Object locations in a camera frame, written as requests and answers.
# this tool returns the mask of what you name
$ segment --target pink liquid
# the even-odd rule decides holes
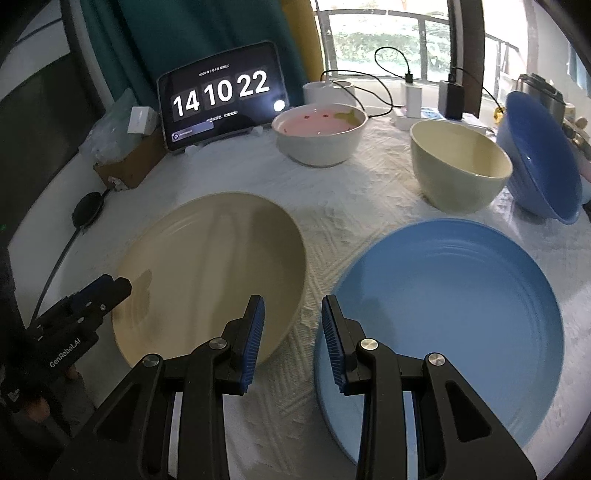
[[[346,113],[333,110],[318,110],[301,117],[286,120],[281,130],[295,137],[315,137],[316,135],[333,135],[353,130],[361,124],[359,120]]]

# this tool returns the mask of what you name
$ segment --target white textured tablecloth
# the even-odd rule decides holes
[[[263,132],[169,155],[135,190],[111,194],[92,233],[74,244],[53,295],[70,294],[102,273],[115,274],[127,248],[160,217],[194,198],[242,191],[287,210],[303,234],[308,287],[300,318],[287,340],[255,374],[244,397],[226,397],[226,438],[232,479],[354,478],[328,432],[313,385],[313,346],[322,297],[367,247],[402,227],[444,216],[419,194],[409,136],[388,119],[369,122],[356,154],[332,168],[299,165]],[[554,402],[526,453],[539,478],[562,458],[591,410],[591,226],[539,220],[504,190],[468,218],[507,234],[546,274],[564,322],[565,359]],[[81,361],[93,398],[102,401],[128,371],[110,322]]]

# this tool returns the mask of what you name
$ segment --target cream bowl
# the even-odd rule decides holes
[[[312,167],[331,167],[353,154],[367,121],[354,106],[312,103],[281,113],[271,126],[281,153]]]
[[[496,143],[462,125],[425,120],[413,125],[410,136],[414,174],[425,197],[442,212],[481,210],[513,172]]]

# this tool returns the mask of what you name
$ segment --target bowl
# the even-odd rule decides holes
[[[348,80],[333,80],[329,83],[310,82],[306,83],[302,90],[304,90],[306,105],[342,103],[343,105],[357,106],[355,85]]]
[[[252,294],[265,300],[258,362],[298,318],[306,249],[291,216],[247,193],[217,193],[169,213],[119,266],[131,295],[113,310],[115,339],[133,366],[147,353],[187,355],[241,318]]]
[[[492,140],[462,125],[424,120],[410,129],[413,170],[427,199],[442,212],[481,210],[513,170]]]
[[[271,126],[281,153],[312,167],[332,167],[353,154],[367,121],[354,106],[312,103],[281,113]]]
[[[566,225],[577,221],[581,179],[569,141],[548,110],[522,92],[511,92],[496,143],[514,172],[507,188],[525,210]]]

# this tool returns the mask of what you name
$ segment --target black cable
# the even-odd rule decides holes
[[[381,98],[380,96],[378,96],[377,93],[372,92],[371,90],[368,90],[367,88],[361,88],[357,85],[355,85],[355,89],[356,90],[363,90],[364,92],[368,92],[371,93],[374,97],[376,97],[380,102],[385,103],[386,105],[390,106],[390,104],[384,100],[383,98]],[[402,108],[404,105],[393,105],[394,108]]]
[[[371,73],[358,72],[357,70],[341,70],[341,69],[337,69],[337,70],[325,70],[325,71],[323,71],[323,72],[322,72],[322,74],[320,75],[320,81],[322,82],[322,78],[324,77],[324,75],[326,75],[327,73],[333,73],[333,72],[349,72],[349,73],[357,73],[357,74],[359,74],[359,75],[368,75],[368,76],[370,76],[370,77],[373,77],[375,80],[377,80],[377,81],[379,82],[379,84],[380,84],[382,87],[384,87],[384,89],[386,90],[386,93],[388,94],[388,97],[390,98],[390,103],[388,103],[388,102],[386,102],[386,101],[384,101],[384,103],[390,107],[390,110],[388,110],[388,111],[387,111],[387,112],[385,112],[385,113],[379,113],[379,114],[377,114],[377,115],[368,115],[368,118],[375,118],[375,117],[378,117],[378,116],[385,116],[385,115],[389,115],[389,114],[392,112],[392,110],[394,110],[394,101],[392,100],[392,95],[390,94],[390,90],[388,90],[388,87],[386,87],[386,84],[385,84],[384,82],[382,82],[382,81],[381,81],[381,80],[380,80],[378,77],[376,77],[375,75],[372,75]],[[357,100],[357,101],[359,102],[359,104],[361,105],[361,108],[363,109],[363,111],[365,111],[365,108],[363,107],[363,104],[362,104],[362,103],[359,101],[359,99],[358,99],[358,98],[357,98],[355,95],[353,95],[351,92],[349,92],[348,90],[346,90],[346,91],[347,91],[347,93],[348,93],[349,95],[351,95],[351,96],[352,96],[352,97],[353,97],[355,100]]]
[[[111,190],[112,189],[106,189],[102,193],[103,200],[111,192]],[[45,285],[43,286],[43,290],[41,291],[41,294],[39,295],[39,300],[37,300],[37,305],[35,306],[35,310],[33,311],[33,316],[31,317],[31,321],[34,321],[37,318],[37,315],[39,314],[39,309],[41,308],[41,303],[43,303],[43,299],[45,298],[47,290],[49,290],[49,286],[51,285],[51,282],[53,281],[53,277],[56,276],[56,273],[60,269],[61,264],[64,261],[64,258],[66,257],[68,251],[70,250],[70,248],[72,247],[72,244],[74,243],[74,240],[76,240],[76,238],[78,237],[78,235],[80,234],[81,231],[82,231],[82,227],[77,228],[76,231],[72,234],[72,236],[68,240],[68,243],[64,247],[64,250],[62,250],[60,257],[57,259],[57,262],[54,265],[53,270],[49,274],[49,277],[47,277],[47,281],[45,282]]]
[[[401,50],[397,49],[396,47],[389,47],[389,46],[385,46],[385,47],[380,47],[380,48],[378,48],[378,49],[377,49],[377,50],[374,52],[374,62],[375,62],[375,63],[376,63],[376,65],[377,65],[378,67],[380,67],[380,68],[381,68],[383,71],[385,71],[385,72],[388,72],[390,75],[394,75],[395,77],[402,78],[402,80],[405,80],[405,78],[404,78],[403,76],[401,76],[401,75],[398,75],[397,73],[391,72],[391,71],[389,71],[388,69],[386,69],[386,68],[382,67],[382,66],[379,64],[379,62],[378,62],[378,52],[379,52],[379,51],[381,51],[381,50],[385,50],[386,48],[389,48],[390,50],[395,50],[395,51],[397,51],[398,53],[400,53],[400,55],[402,55],[402,57],[404,58],[404,61],[405,61],[405,62],[406,62],[406,64],[407,64],[407,74],[410,74],[410,64],[408,63],[408,60],[407,60],[406,56],[404,55],[404,53],[402,53],[402,51],[401,51]]]
[[[495,103],[496,103],[497,107],[499,107],[499,109],[501,110],[501,112],[504,112],[504,111],[505,111],[505,109],[504,109],[504,108],[501,106],[501,104],[500,104],[500,103],[499,103],[499,102],[496,100],[495,96],[494,96],[493,94],[491,94],[491,92],[489,92],[488,90],[486,90],[486,88],[485,88],[485,87],[484,87],[484,85],[483,85],[483,84],[480,82],[480,80],[478,80],[478,79],[477,79],[477,78],[476,78],[476,77],[475,77],[473,74],[471,74],[469,71],[467,71],[467,70],[463,69],[462,67],[452,67],[452,68],[450,69],[450,74],[449,74],[449,75],[450,75],[450,76],[452,76],[452,75],[453,75],[453,76],[450,78],[450,82],[451,82],[451,83],[455,83],[455,81],[456,81],[456,76],[453,74],[453,71],[454,71],[454,70],[461,70],[461,71],[463,71],[463,72],[464,72],[466,75],[468,75],[469,77],[472,77],[472,78],[473,78],[473,79],[476,81],[476,83],[477,83],[478,85],[480,85],[480,86],[482,87],[482,89],[483,89],[483,90],[484,90],[486,93],[488,93],[488,94],[491,96],[491,98],[492,98],[492,99],[495,101]]]

